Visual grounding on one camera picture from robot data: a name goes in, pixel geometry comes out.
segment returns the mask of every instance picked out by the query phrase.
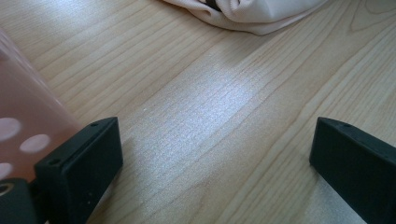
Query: black rectangular object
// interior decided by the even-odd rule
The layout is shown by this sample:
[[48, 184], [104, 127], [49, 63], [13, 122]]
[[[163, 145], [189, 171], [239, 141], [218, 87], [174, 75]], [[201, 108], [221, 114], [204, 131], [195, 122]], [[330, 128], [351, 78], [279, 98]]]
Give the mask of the black rectangular object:
[[347, 123], [319, 118], [310, 163], [368, 223], [396, 223], [396, 148]]
[[10, 178], [0, 181], [0, 223], [40, 224], [26, 180]]
[[85, 223], [122, 166], [117, 118], [88, 125], [35, 165], [51, 223]]

